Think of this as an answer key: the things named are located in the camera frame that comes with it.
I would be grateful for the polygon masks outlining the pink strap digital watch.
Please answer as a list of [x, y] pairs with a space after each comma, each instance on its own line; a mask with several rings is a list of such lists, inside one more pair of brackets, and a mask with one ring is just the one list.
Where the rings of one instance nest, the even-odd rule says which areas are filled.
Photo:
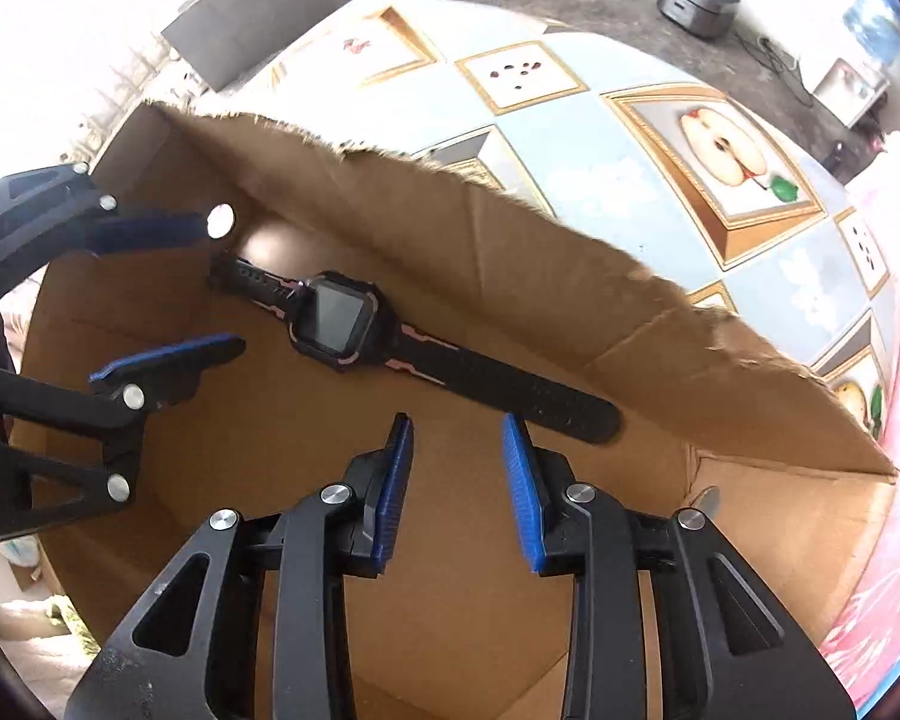
[[619, 408], [401, 320], [375, 284], [339, 271], [291, 280], [235, 255], [217, 255], [211, 283], [276, 317], [290, 346], [334, 371], [383, 366], [587, 444], [606, 444], [622, 426]]

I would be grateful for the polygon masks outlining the grey cabinet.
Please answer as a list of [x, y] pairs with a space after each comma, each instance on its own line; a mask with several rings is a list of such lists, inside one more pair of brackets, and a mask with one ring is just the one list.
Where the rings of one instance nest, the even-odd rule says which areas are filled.
[[221, 91], [335, 8], [334, 0], [188, 0], [160, 36], [212, 91]]

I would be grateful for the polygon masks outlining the brown cardboard box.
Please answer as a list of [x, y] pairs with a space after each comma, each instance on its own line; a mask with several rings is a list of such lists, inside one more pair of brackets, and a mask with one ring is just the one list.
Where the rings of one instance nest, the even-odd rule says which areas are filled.
[[144, 104], [131, 252], [48, 266], [41, 537], [73, 718], [848, 718], [821, 656], [894, 468], [805, 366], [457, 174]]

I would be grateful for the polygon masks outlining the fruit pattern tablecloth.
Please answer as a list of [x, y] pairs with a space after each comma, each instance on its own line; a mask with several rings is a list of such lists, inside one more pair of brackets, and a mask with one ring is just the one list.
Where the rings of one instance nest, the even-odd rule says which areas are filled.
[[352, 0], [221, 93], [458, 172], [738, 314], [888, 424], [898, 283], [862, 202], [720, 89], [611, 37], [455, 0]]

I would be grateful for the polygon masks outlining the grey rice cooker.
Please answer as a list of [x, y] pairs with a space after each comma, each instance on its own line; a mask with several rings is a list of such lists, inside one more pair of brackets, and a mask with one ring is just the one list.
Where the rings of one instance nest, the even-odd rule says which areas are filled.
[[730, 31], [740, 0], [656, 0], [656, 8], [692, 36], [718, 39]]

